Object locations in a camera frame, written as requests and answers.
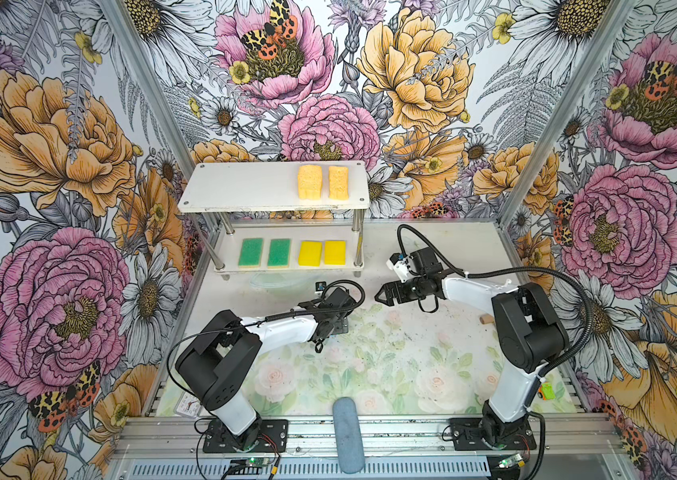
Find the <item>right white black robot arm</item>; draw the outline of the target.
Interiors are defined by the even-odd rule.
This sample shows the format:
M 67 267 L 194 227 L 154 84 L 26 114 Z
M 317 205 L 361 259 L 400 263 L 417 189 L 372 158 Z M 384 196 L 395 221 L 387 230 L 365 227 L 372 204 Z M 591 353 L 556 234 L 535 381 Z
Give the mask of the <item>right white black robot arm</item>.
M 394 253 L 386 261 L 397 279 L 383 284 L 374 299 L 386 306 L 421 303 L 428 297 L 469 305 L 493 318 L 504 368 L 470 433 L 500 448 L 526 430 L 531 404 L 546 371 L 569 346 L 566 330 L 545 290 L 529 282 L 492 281 L 499 271 L 445 269 L 432 247 Z

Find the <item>green yellow sponge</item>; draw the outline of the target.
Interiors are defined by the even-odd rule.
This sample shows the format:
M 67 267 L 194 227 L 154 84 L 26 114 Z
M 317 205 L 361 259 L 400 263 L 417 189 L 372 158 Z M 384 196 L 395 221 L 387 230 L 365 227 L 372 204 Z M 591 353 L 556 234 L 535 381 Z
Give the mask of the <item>green yellow sponge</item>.
M 290 247 L 292 247 L 292 240 L 288 238 L 270 240 L 268 263 L 266 263 L 268 268 L 288 268 L 290 266 Z
M 260 262 L 262 262 L 262 251 L 264 251 L 264 240 L 262 238 L 246 238 L 242 240 L 240 256 L 238 256 L 238 267 L 260 267 Z

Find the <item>orange cellulose sponge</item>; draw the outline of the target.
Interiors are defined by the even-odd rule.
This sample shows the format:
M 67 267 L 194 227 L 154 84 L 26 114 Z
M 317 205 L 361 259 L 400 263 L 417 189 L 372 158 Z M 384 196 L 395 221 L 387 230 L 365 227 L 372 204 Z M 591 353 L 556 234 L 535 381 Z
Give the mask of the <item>orange cellulose sponge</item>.
M 349 198 L 349 169 L 343 166 L 328 167 L 328 197 L 345 201 Z

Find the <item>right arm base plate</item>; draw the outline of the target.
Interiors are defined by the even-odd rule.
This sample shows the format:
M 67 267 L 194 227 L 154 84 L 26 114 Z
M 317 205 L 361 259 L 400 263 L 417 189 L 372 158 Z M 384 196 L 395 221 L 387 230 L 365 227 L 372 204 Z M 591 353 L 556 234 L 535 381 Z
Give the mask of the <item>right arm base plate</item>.
M 527 417 L 500 422 L 488 417 L 454 417 L 448 420 L 456 451 L 534 450 L 536 440 Z

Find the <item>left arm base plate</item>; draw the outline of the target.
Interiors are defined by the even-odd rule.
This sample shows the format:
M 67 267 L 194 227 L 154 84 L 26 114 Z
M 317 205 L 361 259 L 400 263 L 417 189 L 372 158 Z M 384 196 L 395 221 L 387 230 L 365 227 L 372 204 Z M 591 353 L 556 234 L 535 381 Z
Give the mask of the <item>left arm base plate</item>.
M 256 419 L 246 431 L 234 435 L 218 419 L 210 419 L 204 431 L 202 452 L 222 453 L 284 453 L 288 444 L 288 427 L 285 419 Z

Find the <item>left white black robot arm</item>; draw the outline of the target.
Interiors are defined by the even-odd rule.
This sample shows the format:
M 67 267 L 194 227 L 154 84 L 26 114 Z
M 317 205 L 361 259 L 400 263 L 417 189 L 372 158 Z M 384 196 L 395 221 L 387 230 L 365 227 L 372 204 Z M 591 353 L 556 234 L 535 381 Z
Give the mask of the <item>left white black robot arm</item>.
M 174 360 L 178 382 L 202 408 L 220 420 L 224 432 L 246 449 L 262 429 L 260 414 L 242 393 L 254 362 L 264 353 L 292 344 L 314 344 L 316 352 L 364 304 L 364 289 L 351 280 L 316 285 L 318 297 L 284 312 L 240 317 L 222 310 Z

